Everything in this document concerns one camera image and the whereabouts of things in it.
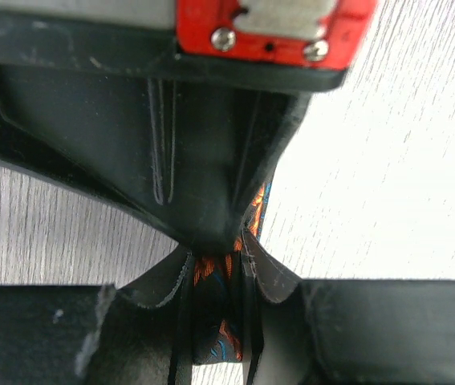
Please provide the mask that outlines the black orange floral tie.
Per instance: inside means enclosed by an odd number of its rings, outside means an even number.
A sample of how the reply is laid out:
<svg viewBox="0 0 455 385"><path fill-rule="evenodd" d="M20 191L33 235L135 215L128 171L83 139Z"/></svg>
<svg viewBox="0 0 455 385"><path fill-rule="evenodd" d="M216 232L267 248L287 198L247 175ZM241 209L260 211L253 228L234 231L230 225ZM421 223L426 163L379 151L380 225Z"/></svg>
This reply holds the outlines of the black orange floral tie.
<svg viewBox="0 0 455 385"><path fill-rule="evenodd" d="M195 258L192 296L192 362L194 366L240 363L243 358L243 233L259 239L273 177L262 182L242 219L239 232L221 253Z"/></svg>

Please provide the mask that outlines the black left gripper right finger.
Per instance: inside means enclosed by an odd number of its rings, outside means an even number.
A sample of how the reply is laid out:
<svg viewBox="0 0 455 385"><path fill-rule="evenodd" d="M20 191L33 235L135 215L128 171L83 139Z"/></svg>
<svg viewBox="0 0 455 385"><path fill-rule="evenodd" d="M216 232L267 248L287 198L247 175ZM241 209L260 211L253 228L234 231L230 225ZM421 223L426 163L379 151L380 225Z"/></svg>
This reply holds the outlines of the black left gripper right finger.
<svg viewBox="0 0 455 385"><path fill-rule="evenodd" d="M306 279L242 236L247 384L455 384L455 281Z"/></svg>

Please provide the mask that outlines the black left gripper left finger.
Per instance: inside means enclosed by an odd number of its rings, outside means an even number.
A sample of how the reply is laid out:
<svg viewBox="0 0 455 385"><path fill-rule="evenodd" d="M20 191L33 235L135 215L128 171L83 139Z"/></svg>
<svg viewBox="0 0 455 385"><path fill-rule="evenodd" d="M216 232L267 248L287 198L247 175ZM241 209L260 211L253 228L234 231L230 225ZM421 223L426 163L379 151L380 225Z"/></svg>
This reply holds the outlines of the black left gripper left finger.
<svg viewBox="0 0 455 385"><path fill-rule="evenodd" d="M193 257L135 281L0 286L0 384L188 384Z"/></svg>

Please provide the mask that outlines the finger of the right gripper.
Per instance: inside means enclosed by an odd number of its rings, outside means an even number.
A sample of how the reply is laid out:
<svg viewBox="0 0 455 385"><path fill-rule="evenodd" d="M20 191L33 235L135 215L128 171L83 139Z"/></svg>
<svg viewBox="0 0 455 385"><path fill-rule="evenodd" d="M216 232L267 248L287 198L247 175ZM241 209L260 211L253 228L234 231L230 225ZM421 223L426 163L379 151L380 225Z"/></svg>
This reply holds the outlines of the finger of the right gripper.
<svg viewBox="0 0 455 385"><path fill-rule="evenodd" d="M311 95L258 91L242 136L241 157L234 185L234 223L245 219L250 202L306 115Z"/></svg>

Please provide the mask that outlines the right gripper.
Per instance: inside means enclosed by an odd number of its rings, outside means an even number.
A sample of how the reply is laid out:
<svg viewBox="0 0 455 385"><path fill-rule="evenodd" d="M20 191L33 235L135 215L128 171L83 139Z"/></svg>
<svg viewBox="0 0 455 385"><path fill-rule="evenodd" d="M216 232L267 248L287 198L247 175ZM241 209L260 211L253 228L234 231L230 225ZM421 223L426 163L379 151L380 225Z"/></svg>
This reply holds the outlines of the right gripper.
<svg viewBox="0 0 455 385"><path fill-rule="evenodd" d="M0 65L9 65L0 165L189 247L226 251L245 209L234 199L247 93L230 87L336 89L375 10L373 1L0 1Z"/></svg>

